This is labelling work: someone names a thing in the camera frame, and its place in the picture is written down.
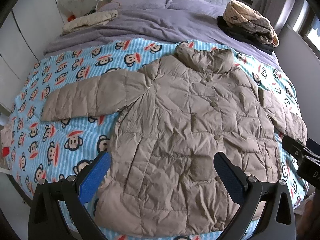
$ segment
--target purple pillow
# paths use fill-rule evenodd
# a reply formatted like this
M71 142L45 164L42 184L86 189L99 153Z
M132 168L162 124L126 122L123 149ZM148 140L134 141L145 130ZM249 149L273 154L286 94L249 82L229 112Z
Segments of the purple pillow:
M135 9L165 9L170 6L171 0L112 0L103 5L98 11L135 10Z
M217 18L223 15L226 6L209 3L205 0L171 0L168 9L201 13Z

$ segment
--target window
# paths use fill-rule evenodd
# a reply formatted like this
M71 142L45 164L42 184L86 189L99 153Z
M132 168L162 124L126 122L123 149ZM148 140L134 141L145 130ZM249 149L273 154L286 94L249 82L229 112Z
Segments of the window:
M311 8L309 8L299 34L320 59L320 20Z

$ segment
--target floor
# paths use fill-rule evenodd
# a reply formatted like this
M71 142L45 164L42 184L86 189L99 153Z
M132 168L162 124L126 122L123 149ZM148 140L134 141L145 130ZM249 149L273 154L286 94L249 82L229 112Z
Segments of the floor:
M0 172L0 208L21 240L28 240L30 207L13 187L6 174Z

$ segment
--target puffer jacket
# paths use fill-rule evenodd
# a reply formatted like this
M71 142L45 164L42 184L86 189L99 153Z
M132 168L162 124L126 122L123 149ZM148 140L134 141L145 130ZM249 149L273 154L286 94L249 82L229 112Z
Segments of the puffer jacket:
M174 56L137 72L122 69L69 84L49 95L42 120L117 111L95 222L132 236L223 230L238 205L213 167L214 155L222 151L247 175L276 182L274 127L307 138L302 119L235 66L231 50L180 45Z

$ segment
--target monkey print blanket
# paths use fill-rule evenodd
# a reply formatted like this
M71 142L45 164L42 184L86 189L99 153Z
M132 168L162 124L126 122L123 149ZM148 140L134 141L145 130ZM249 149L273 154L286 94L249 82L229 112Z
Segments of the monkey print blanket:
M181 43L198 50L230 49L225 45L200 41ZM110 133L118 118L118 113L115 113L60 122L40 122L42 108L49 93L68 83L108 71L120 68L135 71L159 57L173 54L176 46L177 44L140 38L68 51L35 64L12 106L10 120L14 129L10 154L6 157L14 178L30 198L33 197L39 179L46 178L51 182L66 178L70 174L78 174L100 151L108 150ZM252 56L234 50L233 52L236 65L261 88L271 90L293 113L300 115L295 89L284 73L258 62ZM275 136L280 144L282 134L275 131ZM280 149L282 177L287 181L293 205L297 206L303 200L308 184L297 176L297 164L291 156L282 150L281 146ZM95 204L95 198L87 204L88 211L93 216ZM68 225L76 230L65 205L62 205L62 210ZM256 224L256 221L251 223L246 238L253 232ZM134 237L120 236L107 229L103 229L103 232L108 239L134 240ZM214 240L219 234L220 232L213 232L196 237Z

